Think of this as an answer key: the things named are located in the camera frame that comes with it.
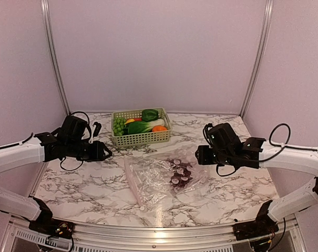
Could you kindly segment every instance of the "white wall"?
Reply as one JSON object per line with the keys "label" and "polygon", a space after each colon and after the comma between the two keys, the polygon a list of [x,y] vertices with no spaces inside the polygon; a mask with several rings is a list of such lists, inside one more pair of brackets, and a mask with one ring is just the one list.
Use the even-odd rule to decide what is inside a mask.
{"label": "white wall", "polygon": [[[0,145],[52,131],[64,116],[40,1],[0,1]],[[39,167],[3,173],[0,186],[26,195]],[[0,213],[0,244],[8,219]]]}
{"label": "white wall", "polygon": [[72,110],[239,114],[265,1],[50,1]]}
{"label": "white wall", "polygon": [[[269,41],[245,118],[253,136],[287,122],[290,143],[318,146],[318,0],[275,1]],[[286,131],[276,140],[283,142]],[[280,195],[311,176],[270,170]],[[318,251],[318,206],[297,214],[308,252]]]}

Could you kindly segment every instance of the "white marble surface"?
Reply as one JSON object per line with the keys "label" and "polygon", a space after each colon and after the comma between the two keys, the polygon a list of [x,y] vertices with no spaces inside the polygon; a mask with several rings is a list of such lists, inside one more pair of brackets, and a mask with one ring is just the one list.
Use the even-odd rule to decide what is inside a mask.
{"label": "white marble surface", "polygon": [[[228,122],[242,139],[249,133],[242,119],[232,115],[169,114],[173,125],[167,143],[116,149],[111,142],[110,114],[90,114],[102,123],[98,139],[112,150],[104,162],[84,163],[74,172],[60,169],[59,161],[49,163],[36,197],[53,211],[54,217],[70,221],[118,225],[181,227],[213,225],[255,218],[263,202],[278,198],[266,169],[240,168],[229,177],[219,177],[210,166],[209,182],[195,191],[168,197],[153,209],[141,211],[126,180],[124,155],[147,156],[180,148],[186,144],[206,144],[205,124]],[[77,161],[64,166],[73,169]]]}

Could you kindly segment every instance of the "basket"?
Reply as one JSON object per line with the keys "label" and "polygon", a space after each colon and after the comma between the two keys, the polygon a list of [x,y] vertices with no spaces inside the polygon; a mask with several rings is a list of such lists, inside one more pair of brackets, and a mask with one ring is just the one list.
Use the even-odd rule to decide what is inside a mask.
{"label": "basket", "polygon": [[[124,117],[126,120],[131,118],[141,118],[141,113],[143,110],[144,109],[112,113],[111,128],[113,129],[115,118]],[[115,145],[117,147],[128,147],[135,145],[168,142],[170,139],[170,132],[172,129],[168,115],[164,108],[155,108],[155,110],[158,110],[159,117],[165,121],[165,126],[168,130],[122,136],[115,136],[112,130],[112,140],[115,143]]]}

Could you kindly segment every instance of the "robotic arm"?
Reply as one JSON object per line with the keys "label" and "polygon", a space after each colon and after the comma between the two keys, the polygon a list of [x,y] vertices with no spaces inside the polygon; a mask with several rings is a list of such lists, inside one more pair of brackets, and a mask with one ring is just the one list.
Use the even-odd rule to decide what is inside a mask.
{"label": "robotic arm", "polygon": [[[100,141],[93,141],[101,125],[94,124],[94,132],[85,120],[68,115],[63,125],[52,133],[33,135],[18,143],[0,146],[0,173],[16,167],[74,157],[81,162],[103,161],[112,152]],[[82,139],[85,129],[90,137]],[[73,223],[53,219],[51,210],[37,198],[23,197],[0,187],[0,211],[21,216],[30,221],[29,228],[63,238],[72,235]]]}
{"label": "robotic arm", "polygon": [[315,176],[298,190],[280,199],[265,202],[254,221],[235,224],[233,230],[237,240],[267,235],[270,231],[275,233],[279,230],[276,224],[278,221],[318,204],[318,147],[277,144],[263,138],[248,138],[241,142],[228,123],[215,127],[207,124],[203,135],[209,145],[198,146],[196,157],[199,164],[216,164],[217,172],[221,166],[232,165],[235,171],[242,166],[254,169],[274,167]]}

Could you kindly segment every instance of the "plastic bag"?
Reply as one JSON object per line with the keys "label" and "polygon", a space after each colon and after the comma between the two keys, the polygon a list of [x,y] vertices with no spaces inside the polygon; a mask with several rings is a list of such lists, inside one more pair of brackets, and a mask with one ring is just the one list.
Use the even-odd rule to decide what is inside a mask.
{"label": "plastic bag", "polygon": [[193,191],[208,182],[206,166],[197,163],[194,145],[148,157],[124,157],[125,173],[138,204],[152,208],[165,197]]}

